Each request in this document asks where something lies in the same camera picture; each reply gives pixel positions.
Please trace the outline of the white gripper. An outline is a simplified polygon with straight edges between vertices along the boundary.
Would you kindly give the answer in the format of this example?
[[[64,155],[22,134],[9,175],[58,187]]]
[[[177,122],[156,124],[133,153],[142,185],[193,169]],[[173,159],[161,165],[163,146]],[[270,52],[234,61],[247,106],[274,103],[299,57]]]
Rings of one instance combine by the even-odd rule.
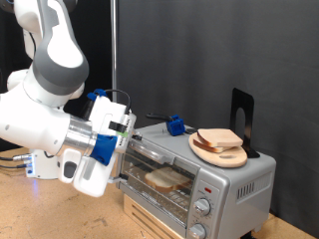
[[[59,179],[93,197],[102,196],[108,183],[127,182],[127,175],[112,177],[111,173],[131,137],[143,138],[133,134],[136,119],[131,112],[131,100],[122,105],[107,97],[96,97],[87,119],[70,118],[59,151]]]

